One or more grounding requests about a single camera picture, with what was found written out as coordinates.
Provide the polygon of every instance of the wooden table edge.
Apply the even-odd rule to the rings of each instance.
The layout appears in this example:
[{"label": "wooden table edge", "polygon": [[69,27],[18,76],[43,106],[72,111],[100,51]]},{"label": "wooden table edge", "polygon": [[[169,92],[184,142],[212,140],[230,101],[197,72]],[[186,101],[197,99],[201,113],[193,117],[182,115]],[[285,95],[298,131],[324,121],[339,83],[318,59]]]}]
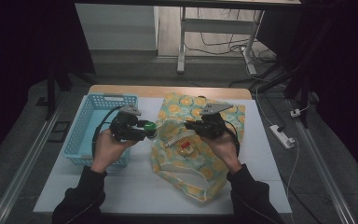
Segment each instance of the wooden table edge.
[{"label": "wooden table edge", "polygon": [[93,85],[89,93],[136,94],[139,97],[164,97],[169,92],[191,96],[204,96],[210,99],[241,99],[252,100],[247,89],[209,88],[209,87],[165,87],[165,86],[124,86],[124,85]]}]

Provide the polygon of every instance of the person's hand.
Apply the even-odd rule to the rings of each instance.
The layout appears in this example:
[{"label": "person's hand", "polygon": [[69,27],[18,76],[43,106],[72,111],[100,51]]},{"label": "person's hand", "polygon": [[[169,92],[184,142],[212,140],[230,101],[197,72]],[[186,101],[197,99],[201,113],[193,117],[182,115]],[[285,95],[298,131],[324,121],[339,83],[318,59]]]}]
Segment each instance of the person's hand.
[{"label": "person's hand", "polygon": [[213,153],[222,160],[228,170],[235,174],[242,168],[241,162],[237,157],[237,149],[232,140],[231,135],[224,132],[222,136],[216,139],[210,139],[207,137],[200,137],[208,146],[212,149]]},{"label": "person's hand", "polygon": [[109,129],[102,131],[98,135],[91,170],[102,174],[110,164],[120,159],[127,147],[136,143],[137,141],[118,142]]}]

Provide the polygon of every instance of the metal rail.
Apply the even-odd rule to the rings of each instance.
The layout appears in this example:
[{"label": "metal rail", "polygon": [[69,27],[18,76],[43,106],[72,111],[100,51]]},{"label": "metal rail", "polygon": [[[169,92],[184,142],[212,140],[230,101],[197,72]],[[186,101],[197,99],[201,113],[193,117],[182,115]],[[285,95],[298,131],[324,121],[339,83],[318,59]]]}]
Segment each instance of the metal rail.
[{"label": "metal rail", "polygon": [[61,114],[62,105],[64,104],[67,98],[67,93],[62,92],[58,97],[57,101],[57,109],[54,114],[51,116],[50,120],[46,121],[43,125],[42,130],[39,135],[36,137],[33,145],[22,161],[19,169],[16,174],[12,178],[10,184],[7,187],[4,195],[0,201],[0,224],[6,222],[8,215],[10,214],[11,209],[14,206],[14,203],[17,201],[22,188],[25,185],[25,182],[28,179],[29,174],[34,168],[34,164],[36,163],[37,158],[39,157],[40,152],[42,151],[43,146],[48,140],[48,135],[50,134],[55,121],[58,116]]},{"label": "metal rail", "polygon": [[[294,109],[289,101],[286,101],[291,109]],[[317,147],[315,141],[313,140],[312,134],[310,130],[304,128],[303,124],[299,119],[296,119],[296,126],[298,131],[300,132],[305,145],[309,151],[310,157],[315,164],[316,170],[319,173],[319,176],[324,183],[324,187],[326,188],[327,192],[330,194],[333,204],[337,210],[337,214],[341,219],[342,223],[345,224],[354,224],[356,223],[351,209],[348,207],[347,202],[345,201],[341,190],[336,184],[336,181],[332,177],[330,170],[328,169],[326,163],[324,162],[324,158],[320,153],[319,148]]]}]

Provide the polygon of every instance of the black jacket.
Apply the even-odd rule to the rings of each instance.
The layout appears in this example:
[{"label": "black jacket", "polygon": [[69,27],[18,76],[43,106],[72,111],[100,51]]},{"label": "black jacket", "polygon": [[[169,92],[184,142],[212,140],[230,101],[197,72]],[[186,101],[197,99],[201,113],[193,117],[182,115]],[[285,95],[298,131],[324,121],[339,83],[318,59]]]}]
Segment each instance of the black jacket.
[{"label": "black jacket", "polygon": [[[55,208],[53,224],[100,223],[105,177],[106,173],[101,175],[85,166],[77,187],[68,189],[65,198]],[[269,202],[269,185],[255,181],[245,164],[236,174],[228,174],[227,180],[232,187],[231,200],[236,223],[283,223]]]}]

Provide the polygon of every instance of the plastic bag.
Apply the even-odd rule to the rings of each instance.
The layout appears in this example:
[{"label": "plastic bag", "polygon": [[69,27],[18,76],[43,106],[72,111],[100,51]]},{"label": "plastic bag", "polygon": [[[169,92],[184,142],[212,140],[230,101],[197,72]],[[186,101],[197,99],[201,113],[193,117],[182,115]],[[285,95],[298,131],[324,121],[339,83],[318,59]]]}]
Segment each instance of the plastic bag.
[{"label": "plastic bag", "polygon": [[[207,103],[222,103],[201,97],[169,93],[156,121],[158,137],[152,145],[152,169],[186,195],[205,202],[212,199],[227,183],[227,167],[200,137],[185,127],[186,120],[200,120]],[[244,105],[222,111],[224,120],[243,137]]]}]

